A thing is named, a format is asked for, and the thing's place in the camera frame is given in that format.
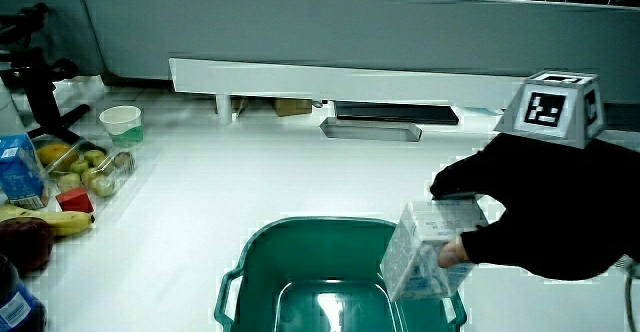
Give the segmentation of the person's right hand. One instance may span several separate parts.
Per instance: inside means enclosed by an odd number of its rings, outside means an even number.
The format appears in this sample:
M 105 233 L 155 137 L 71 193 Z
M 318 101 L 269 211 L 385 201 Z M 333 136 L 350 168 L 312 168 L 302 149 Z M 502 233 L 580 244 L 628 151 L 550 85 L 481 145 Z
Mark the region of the person's right hand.
M 482 150 L 439 172 L 435 199 L 488 195 L 505 211 L 438 254 L 461 263 L 521 267 L 585 280 L 622 256 L 639 258 L 639 154 L 596 138 L 603 127 L 598 77 L 543 71 L 527 78 Z

